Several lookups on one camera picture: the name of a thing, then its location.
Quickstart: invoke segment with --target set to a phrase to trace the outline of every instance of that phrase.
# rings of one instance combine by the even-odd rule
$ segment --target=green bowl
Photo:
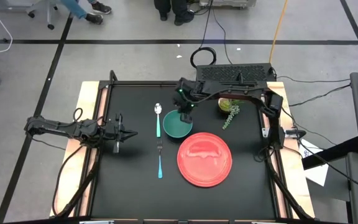
[[[193,123],[182,122],[180,113],[177,110],[173,110],[165,115],[162,126],[167,135],[173,138],[183,138],[191,131]]]

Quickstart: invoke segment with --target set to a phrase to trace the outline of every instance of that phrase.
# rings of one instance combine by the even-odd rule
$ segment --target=wooden table frame
[[[108,101],[108,89],[99,88],[100,82],[83,82],[80,90],[80,95],[77,102],[77,108],[83,109],[83,115],[81,119],[95,119],[103,116],[105,112],[106,100]],[[290,113],[288,106],[287,94],[285,93],[284,84],[282,82],[268,82],[268,87],[283,97],[283,109],[287,113]],[[293,127],[292,119],[285,113],[281,113],[280,124],[284,129],[291,129]],[[264,125],[268,126],[269,121],[264,116]],[[71,155],[78,147],[80,143],[77,140],[69,139],[66,147],[66,152],[64,159],[65,160],[69,155]],[[281,161],[277,160],[277,154],[273,154],[272,163],[275,170],[280,173],[280,168],[283,171],[285,176],[285,182],[287,189],[294,196],[296,201],[301,205],[303,210],[314,217],[313,206],[311,204],[310,194],[308,190],[308,185],[306,183],[305,172],[303,170],[303,165],[301,161],[301,156],[291,150],[286,149],[289,147],[291,149],[299,150],[298,143],[296,139],[286,139],[284,142],[284,148],[280,150],[279,156]],[[85,175],[83,173],[85,160],[87,156],[90,156],[87,172],[91,169],[93,161],[96,155],[96,149],[87,150],[85,147],[81,149],[76,155],[74,155],[67,163],[65,168],[62,171],[60,176],[60,185],[58,188],[57,196],[54,201],[56,211],[59,212],[63,210],[65,205],[70,201],[73,194],[79,187],[80,180]],[[76,214],[79,216],[86,215],[88,213],[87,209],[90,205],[90,186],[86,189],[83,197],[80,201],[81,208],[79,211],[76,211]],[[288,205],[286,205],[283,194],[277,185],[275,185],[275,191],[277,194],[278,201],[278,215],[281,218],[289,218],[287,214],[292,214],[293,218],[297,218],[294,212],[287,212]]]

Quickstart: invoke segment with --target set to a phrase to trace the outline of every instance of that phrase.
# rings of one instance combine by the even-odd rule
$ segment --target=shoe
[[[103,22],[103,16],[102,15],[96,15],[93,13],[88,13],[85,17],[87,21],[92,22],[93,24],[100,25]]]
[[[167,19],[168,19],[168,14],[164,12],[160,12],[160,20],[167,21]]]
[[[111,12],[111,7],[105,6],[104,4],[102,4],[100,2],[96,2],[96,3],[92,4],[92,9],[95,12],[100,12],[103,14],[109,14]]]
[[[194,19],[194,12],[188,11],[180,17],[179,16],[175,17],[175,25],[181,26],[185,22],[191,22],[193,19]]]

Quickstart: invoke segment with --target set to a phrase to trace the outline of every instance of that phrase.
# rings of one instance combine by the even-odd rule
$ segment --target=gray floor
[[[114,14],[105,16],[102,26],[73,20],[67,39],[76,40],[153,40],[201,39],[206,14],[181,27],[173,25],[173,14],[160,22],[152,0],[104,0],[112,5]],[[258,0],[256,7],[243,11],[216,9],[216,16],[226,29],[228,39],[272,40],[284,0]],[[358,0],[347,0],[358,25]],[[89,5],[81,0],[86,9]],[[34,19],[24,13],[1,12],[0,18],[14,39],[59,40],[68,11],[59,6],[55,30],[46,28],[45,12]],[[0,26],[0,39],[7,37]],[[207,39],[222,39],[223,32],[209,20]],[[340,0],[289,1],[280,40],[357,40]],[[227,64],[223,45],[211,45],[218,54],[218,64]],[[42,115],[50,119],[70,121],[75,109],[81,82],[107,80],[114,69],[120,80],[178,80],[195,78],[189,63],[193,44],[91,45],[66,44],[58,62]],[[45,77],[50,69],[57,45],[14,44],[0,54],[0,204],[24,140],[23,127],[32,116],[39,100]],[[269,45],[238,45],[227,47],[234,63],[267,62]],[[211,61],[207,53],[195,58],[197,64]],[[299,80],[337,80],[358,72],[358,45],[277,45],[273,66],[278,76]],[[297,103],[326,93],[344,83],[302,84],[285,82],[290,103]],[[295,119],[312,131],[334,142],[357,135],[350,88],[335,92],[291,109]],[[37,136],[49,143],[65,147],[64,138]],[[305,139],[319,147],[330,143],[313,134]],[[32,142],[19,183],[10,204],[6,222],[47,218],[52,202],[63,151]],[[322,220],[346,221],[344,202],[313,196],[316,215]]]

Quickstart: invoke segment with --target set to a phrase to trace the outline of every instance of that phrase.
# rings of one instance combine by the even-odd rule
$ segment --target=red plate
[[[178,151],[178,167],[183,177],[198,187],[213,187],[229,175],[230,149],[219,137],[197,133],[188,137]]]

